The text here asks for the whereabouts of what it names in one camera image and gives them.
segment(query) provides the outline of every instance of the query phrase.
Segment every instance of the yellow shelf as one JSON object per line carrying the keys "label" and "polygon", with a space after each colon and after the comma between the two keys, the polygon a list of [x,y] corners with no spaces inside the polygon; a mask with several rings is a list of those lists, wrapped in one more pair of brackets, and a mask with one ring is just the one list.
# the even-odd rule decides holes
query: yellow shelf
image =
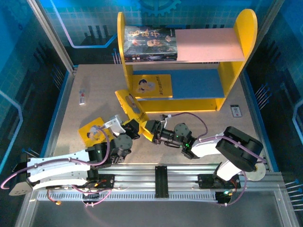
{"label": "yellow shelf", "polygon": [[[119,52],[121,56],[121,63],[123,65],[123,70],[125,74],[125,80],[129,91],[133,91],[134,88],[134,75],[133,64],[126,64],[124,60],[124,28],[125,28],[125,17],[122,12],[118,13],[117,20],[117,32],[118,32],[118,45]],[[189,29],[182,30],[180,33],[186,34],[188,32],[191,34],[190,37],[185,38],[183,41],[179,40],[177,44],[181,45],[181,52],[183,51],[183,47],[194,48],[197,46],[198,48],[202,48],[208,51],[208,57],[206,55],[200,55],[197,51],[195,55],[199,55],[196,61],[204,62],[206,59],[212,59],[213,62],[220,62],[218,67],[218,74],[220,77],[220,82],[223,89],[222,97],[214,97],[214,98],[204,98],[203,97],[195,97],[195,98],[186,98],[182,99],[182,97],[178,97],[178,100],[141,100],[139,101],[142,105],[143,109],[147,113],[159,113],[159,112],[182,112],[182,111],[219,111],[224,104],[229,92],[231,91],[234,83],[239,77],[243,67],[248,60],[255,42],[257,38],[257,30],[258,30],[258,22],[256,14],[251,9],[244,9],[237,17],[234,27],[232,29],[226,28],[218,28],[218,29]],[[213,38],[213,42],[203,41],[203,37],[194,36],[194,33],[205,33],[209,31],[208,35],[204,35],[205,40],[210,37]],[[220,43],[220,39],[218,39],[218,34],[221,33],[229,33],[228,37],[221,36],[221,44],[224,43],[225,51],[220,51],[220,46],[217,45]],[[231,46],[237,51],[226,51]],[[192,54],[182,54],[181,60],[179,63],[192,63],[195,61],[192,58]],[[190,73],[188,75],[184,75],[184,79],[190,77]],[[180,78],[177,78],[178,81],[172,81],[174,84],[182,83]]]}

